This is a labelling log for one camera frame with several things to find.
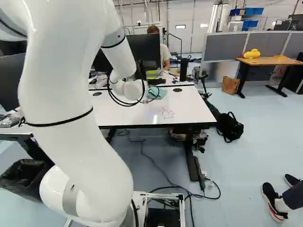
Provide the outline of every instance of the floor cable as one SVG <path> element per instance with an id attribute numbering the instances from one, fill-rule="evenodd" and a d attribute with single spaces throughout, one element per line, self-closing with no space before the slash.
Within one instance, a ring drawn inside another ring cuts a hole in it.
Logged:
<path id="1" fill-rule="evenodd" d="M 130 131 L 127 130 L 127 129 L 124 129 L 123 131 L 120 131 L 118 133 L 118 136 L 127 136 L 128 137 L 128 140 L 131 142 L 131 143 L 141 143 L 141 149 L 140 149 L 140 153 L 141 155 L 143 155 L 144 157 L 146 157 L 147 159 L 149 159 L 151 161 L 151 163 L 153 164 L 153 166 L 159 171 L 162 173 L 162 175 L 164 176 L 164 178 L 167 180 L 167 182 L 169 184 L 171 184 L 171 186 L 166 186 L 166 187 L 159 187 L 159 188 L 155 188 L 153 190 L 151 190 L 149 193 L 153 193 L 155 191 L 158 191 L 158 190 L 161 190 L 161 189 L 168 189 L 168 188 L 179 188 L 179 189 L 182 189 L 184 191 L 187 192 L 187 196 L 185 197 L 184 201 L 186 201 L 187 199 L 189 199 L 189 203 L 190 203 L 190 216 L 191 216 L 191 220 L 192 220 L 192 225 L 193 227 L 195 227 L 195 222 L 194 222 L 194 217 L 193 217 L 193 208 L 192 208 L 192 200 L 191 200 L 191 197 L 194 196 L 196 198 L 204 198 L 204 199 L 209 199 L 209 200 L 218 200 L 220 197 L 221 197 L 221 190 L 219 188 L 219 186 L 217 185 L 217 183 L 211 179 L 208 179 L 208 178 L 205 178 L 206 181 L 211 181 L 215 184 L 215 186 L 217 187 L 218 189 L 218 192 L 219 192 L 219 195 L 217 197 L 208 197 L 208 196 L 205 196 L 205 192 L 203 192 L 203 195 L 200 195 L 200 194 L 195 194 L 195 193 L 192 193 L 190 192 L 189 190 L 187 190 L 186 188 L 180 186 L 180 185 L 177 185 L 175 183 L 173 183 L 169 177 L 167 176 L 167 174 L 156 164 L 155 160 L 146 155 L 143 151 L 143 145 L 144 145 L 144 142 L 146 141 L 146 139 L 142 139 L 142 140 L 131 140 L 130 138 Z"/>

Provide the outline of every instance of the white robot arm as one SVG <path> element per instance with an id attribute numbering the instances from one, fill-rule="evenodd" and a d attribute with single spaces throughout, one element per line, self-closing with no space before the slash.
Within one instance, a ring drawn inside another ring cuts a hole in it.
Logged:
<path id="1" fill-rule="evenodd" d="M 41 182 L 43 202 L 90 227 L 120 226 L 130 210 L 133 179 L 100 133 L 87 88 L 102 46 L 114 68 L 113 90 L 130 100 L 142 94 L 140 81 L 120 80 L 133 75 L 136 64 L 113 2 L 2 0 L 0 9 L 0 39 L 27 36 L 19 103 L 33 135 L 56 163 Z"/>

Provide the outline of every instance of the jeans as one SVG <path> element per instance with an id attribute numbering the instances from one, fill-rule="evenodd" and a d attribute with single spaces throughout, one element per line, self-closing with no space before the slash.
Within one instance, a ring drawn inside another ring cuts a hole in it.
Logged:
<path id="1" fill-rule="evenodd" d="M 303 207 L 303 181 L 282 194 L 285 204 L 292 210 Z"/>

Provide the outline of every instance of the person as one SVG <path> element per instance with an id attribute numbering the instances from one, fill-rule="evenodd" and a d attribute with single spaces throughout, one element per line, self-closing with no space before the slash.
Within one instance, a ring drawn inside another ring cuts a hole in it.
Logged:
<path id="1" fill-rule="evenodd" d="M 279 223 L 288 219 L 288 212 L 303 207 L 303 181 L 289 174 L 285 175 L 285 181 L 290 189 L 285 191 L 282 196 L 274 190 L 270 183 L 266 182 L 262 185 L 262 194 L 268 203 L 269 213 Z"/>
<path id="2" fill-rule="evenodd" d="M 147 28 L 147 34 L 159 34 L 160 30 L 157 26 L 151 25 Z M 160 44 L 160 55 L 161 55 L 161 63 L 164 65 L 163 70 L 170 69 L 170 58 L 171 54 L 169 48 L 165 44 Z"/>

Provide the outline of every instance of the white t-shirt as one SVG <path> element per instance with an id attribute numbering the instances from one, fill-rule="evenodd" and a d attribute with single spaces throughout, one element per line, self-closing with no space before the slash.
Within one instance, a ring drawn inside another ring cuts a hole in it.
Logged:
<path id="1" fill-rule="evenodd" d="M 167 45 L 160 44 L 160 55 L 162 65 L 164 64 L 164 61 L 169 60 L 171 58 L 171 54 Z"/>

